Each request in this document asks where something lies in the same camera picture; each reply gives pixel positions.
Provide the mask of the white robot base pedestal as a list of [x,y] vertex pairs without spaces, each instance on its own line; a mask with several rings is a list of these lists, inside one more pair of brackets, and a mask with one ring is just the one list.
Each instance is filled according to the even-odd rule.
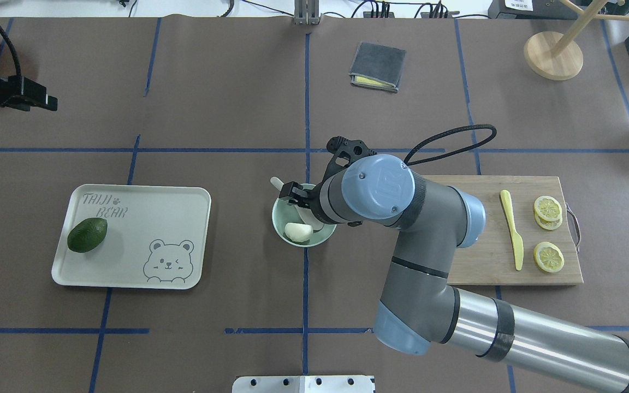
[[242,376],[232,386],[232,392],[375,392],[373,376]]

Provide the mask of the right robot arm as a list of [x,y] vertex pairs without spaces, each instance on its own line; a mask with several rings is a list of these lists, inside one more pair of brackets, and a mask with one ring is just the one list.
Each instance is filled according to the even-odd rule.
[[318,184],[283,182],[280,201],[327,226],[375,222],[397,237],[374,333],[424,355],[432,343],[602,392],[629,392],[629,339],[470,293],[467,284],[576,284],[557,177],[420,176],[388,154],[332,163]]

